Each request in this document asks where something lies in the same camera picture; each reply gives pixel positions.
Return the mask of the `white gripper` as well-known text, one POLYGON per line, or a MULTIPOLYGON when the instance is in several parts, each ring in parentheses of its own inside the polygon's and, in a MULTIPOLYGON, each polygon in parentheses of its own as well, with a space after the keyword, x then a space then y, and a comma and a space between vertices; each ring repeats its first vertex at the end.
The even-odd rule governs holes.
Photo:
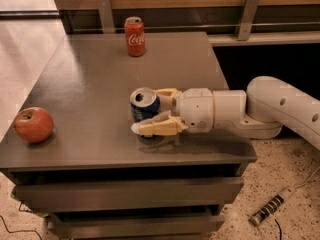
POLYGON ((186 129, 190 133, 206 133, 213 128, 214 101, 209 89, 191 88, 182 93, 176 88, 164 88, 155 92, 160 100, 161 113, 133 123, 133 133, 145 137, 175 136, 186 129))

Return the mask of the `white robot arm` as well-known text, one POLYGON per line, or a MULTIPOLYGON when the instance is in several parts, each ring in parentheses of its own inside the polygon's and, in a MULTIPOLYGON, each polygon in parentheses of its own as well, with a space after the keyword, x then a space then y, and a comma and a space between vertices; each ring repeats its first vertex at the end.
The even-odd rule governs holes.
POLYGON ((241 137, 271 139, 287 127, 320 149, 320 101, 274 77, 256 77, 244 91, 149 89, 146 93, 136 90, 131 97, 142 98, 141 108, 160 102, 154 116, 131 126, 137 135, 174 136, 183 131, 224 129, 241 137))

